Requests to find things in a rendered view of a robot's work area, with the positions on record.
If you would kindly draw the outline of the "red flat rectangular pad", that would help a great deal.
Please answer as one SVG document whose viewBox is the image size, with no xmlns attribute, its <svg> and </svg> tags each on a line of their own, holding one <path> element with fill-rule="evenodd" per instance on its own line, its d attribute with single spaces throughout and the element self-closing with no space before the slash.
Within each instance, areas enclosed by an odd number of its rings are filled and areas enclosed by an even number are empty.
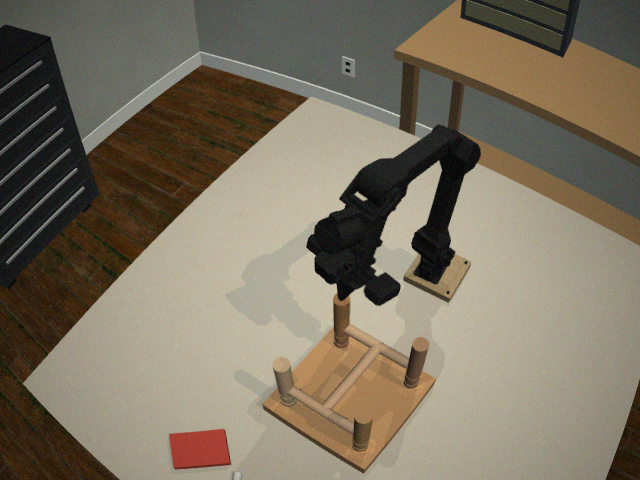
<svg viewBox="0 0 640 480">
<path fill-rule="evenodd" d="M 169 434 L 174 469 L 231 465 L 224 429 Z"/>
</svg>

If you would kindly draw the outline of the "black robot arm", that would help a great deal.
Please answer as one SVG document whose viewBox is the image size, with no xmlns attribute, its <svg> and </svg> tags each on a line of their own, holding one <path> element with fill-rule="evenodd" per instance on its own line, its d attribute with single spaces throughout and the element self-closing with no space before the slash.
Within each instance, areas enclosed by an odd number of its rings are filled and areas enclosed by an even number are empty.
<svg viewBox="0 0 640 480">
<path fill-rule="evenodd" d="M 328 284 L 346 285 L 353 280 L 360 267 L 360 255 L 355 247 L 349 247 L 378 242 L 389 214 L 406 195 L 408 184 L 439 161 L 442 172 L 428 221 L 414 233 L 411 242 L 413 250 L 421 255 L 414 275 L 433 284 L 439 282 L 455 255 L 450 248 L 448 226 L 463 178 L 480 156 L 477 143 L 438 124 L 398 156 L 365 166 L 339 198 L 346 209 L 330 213 L 315 225 L 315 240 L 322 250 L 314 258 L 315 272 Z M 368 199 L 366 203 L 354 195 L 357 191 Z"/>
</svg>

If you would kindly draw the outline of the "wooden stool legs with h-shaped crossbars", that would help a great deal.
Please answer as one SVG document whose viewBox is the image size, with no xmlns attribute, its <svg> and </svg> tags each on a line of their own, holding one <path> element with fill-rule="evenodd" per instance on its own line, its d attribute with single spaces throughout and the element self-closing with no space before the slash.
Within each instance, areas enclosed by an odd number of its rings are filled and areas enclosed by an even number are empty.
<svg viewBox="0 0 640 480">
<path fill-rule="evenodd" d="M 407 388 L 412 389 L 417 387 L 429 349 L 429 341 L 424 337 L 416 338 L 412 344 L 410 357 L 394 350 L 350 324 L 350 296 L 340 301 L 338 299 L 338 293 L 334 295 L 333 315 L 335 346 L 345 348 L 349 344 L 350 336 L 370 349 L 323 403 L 294 386 L 291 365 L 287 358 L 276 358 L 272 364 L 273 370 L 281 403 L 284 406 L 291 407 L 295 405 L 297 401 L 301 402 L 311 410 L 352 434 L 353 449 L 362 452 L 369 446 L 373 420 L 372 411 L 367 408 L 357 410 L 354 416 L 354 422 L 352 422 L 332 410 L 332 408 L 340 401 L 379 354 L 407 369 L 404 378 L 404 385 Z"/>
</svg>

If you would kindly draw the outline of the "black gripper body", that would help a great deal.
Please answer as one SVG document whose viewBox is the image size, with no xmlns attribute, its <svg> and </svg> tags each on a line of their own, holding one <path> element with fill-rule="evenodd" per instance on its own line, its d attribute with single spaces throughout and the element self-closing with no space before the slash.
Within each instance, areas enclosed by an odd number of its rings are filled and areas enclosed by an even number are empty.
<svg viewBox="0 0 640 480">
<path fill-rule="evenodd" d="M 355 247 L 359 251 L 360 255 L 360 267 L 358 273 L 356 273 L 353 281 L 359 286 L 366 284 L 364 288 L 365 297 L 377 306 L 381 306 L 394 297 L 398 296 L 401 285 L 389 274 L 383 273 L 376 276 L 376 270 L 371 267 L 375 264 L 376 259 L 373 258 L 376 248 L 382 245 L 383 241 L 380 239 L 376 243 L 368 244 L 360 242 L 356 245 L 349 247 L 352 250 Z M 322 252 L 318 246 L 314 234 L 312 234 L 307 241 L 306 248 L 313 254 L 318 255 Z M 373 260 L 373 261 L 372 261 Z"/>
</svg>

